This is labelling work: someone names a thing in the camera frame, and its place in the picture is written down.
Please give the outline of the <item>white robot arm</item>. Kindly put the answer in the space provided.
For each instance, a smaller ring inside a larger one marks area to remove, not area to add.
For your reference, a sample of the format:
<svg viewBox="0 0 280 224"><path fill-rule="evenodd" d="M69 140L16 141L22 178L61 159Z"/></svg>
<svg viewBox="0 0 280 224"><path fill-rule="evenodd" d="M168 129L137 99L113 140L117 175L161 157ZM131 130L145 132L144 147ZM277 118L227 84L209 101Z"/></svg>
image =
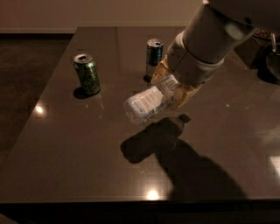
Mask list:
<svg viewBox="0 0 280 224"><path fill-rule="evenodd" d="M258 30L280 31L280 0L203 0L153 74L178 81L170 108L184 105L208 82L231 50Z"/></svg>

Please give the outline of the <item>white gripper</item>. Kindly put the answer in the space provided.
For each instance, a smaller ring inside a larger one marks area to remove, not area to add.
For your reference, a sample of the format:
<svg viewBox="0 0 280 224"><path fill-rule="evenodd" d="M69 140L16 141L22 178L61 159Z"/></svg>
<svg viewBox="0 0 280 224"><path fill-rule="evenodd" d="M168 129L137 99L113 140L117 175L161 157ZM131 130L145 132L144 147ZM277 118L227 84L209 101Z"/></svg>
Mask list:
<svg viewBox="0 0 280 224"><path fill-rule="evenodd" d="M224 59L215 63L196 59L185 47L183 37L183 32L176 36L167 49L167 56L158 63L151 78L151 83L156 84L173 74L180 82L173 92L169 110L185 105L198 93L201 85L208 82L214 72L224 63Z"/></svg>

